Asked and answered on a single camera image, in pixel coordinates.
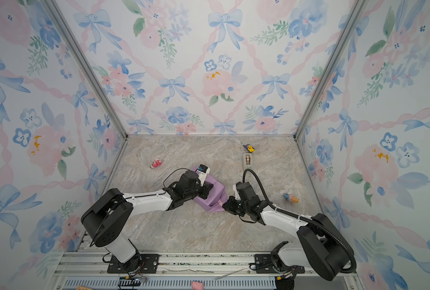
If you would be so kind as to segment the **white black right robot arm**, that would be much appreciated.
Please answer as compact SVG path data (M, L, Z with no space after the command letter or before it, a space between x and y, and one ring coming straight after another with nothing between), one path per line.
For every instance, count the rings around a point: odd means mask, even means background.
M298 215L258 197L251 201L231 196L223 209L240 218L248 215L250 224L259 223L292 234L300 242L297 248L288 241L271 252L269 268L276 272L293 273L298 267L309 267L321 278L331 281L339 273L354 273L357 268L354 251L327 216Z

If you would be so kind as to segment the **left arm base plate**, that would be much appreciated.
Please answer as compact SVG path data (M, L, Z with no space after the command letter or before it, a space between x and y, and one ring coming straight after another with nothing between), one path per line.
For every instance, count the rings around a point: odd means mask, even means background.
M108 264L108 274L156 274L159 264L159 254L136 254L127 262L120 262L112 256Z

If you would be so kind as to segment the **pink purple wrapping paper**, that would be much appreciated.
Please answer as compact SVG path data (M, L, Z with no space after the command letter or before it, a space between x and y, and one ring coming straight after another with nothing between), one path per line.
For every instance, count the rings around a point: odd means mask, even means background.
M222 206L228 201L226 187L210 174L206 176L205 181L211 183L213 188L210 190L207 199L196 197L194 202L210 213L224 211Z

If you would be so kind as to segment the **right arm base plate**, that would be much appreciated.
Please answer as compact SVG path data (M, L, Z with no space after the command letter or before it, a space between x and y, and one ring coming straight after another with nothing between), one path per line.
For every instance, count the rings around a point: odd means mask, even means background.
M297 269L298 274L304 274L305 269L302 266L287 266L277 255L272 254L255 254L254 263L250 264L250 270L257 274L276 274L284 275L293 273Z

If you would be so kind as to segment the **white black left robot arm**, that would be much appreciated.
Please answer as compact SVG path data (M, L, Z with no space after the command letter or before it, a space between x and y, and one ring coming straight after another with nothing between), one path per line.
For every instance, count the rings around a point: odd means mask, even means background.
M173 182L157 192L122 193L108 190L81 217L91 244L112 254L109 273L136 274L146 264L136 246L122 230L130 217L153 211L170 211L192 199L210 199L222 188L209 182Z

